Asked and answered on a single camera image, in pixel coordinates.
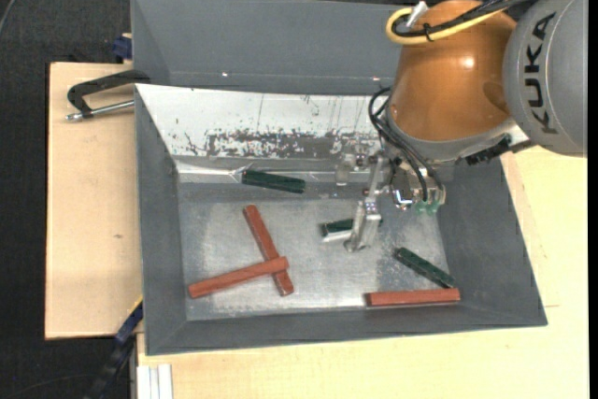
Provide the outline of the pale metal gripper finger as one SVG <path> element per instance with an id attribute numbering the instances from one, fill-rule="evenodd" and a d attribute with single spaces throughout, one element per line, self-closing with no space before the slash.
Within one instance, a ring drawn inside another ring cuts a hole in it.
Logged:
<path id="1" fill-rule="evenodd" d="M 335 168 L 335 184 L 337 186 L 347 185 L 352 174 L 362 172 L 368 166 L 369 160 L 365 153 L 343 153 Z"/>
<path id="2" fill-rule="evenodd" d="M 377 237 L 382 221 L 376 200 L 362 200 L 358 203 L 353 219 L 351 234 L 344 247 L 348 252 L 369 248 Z"/>

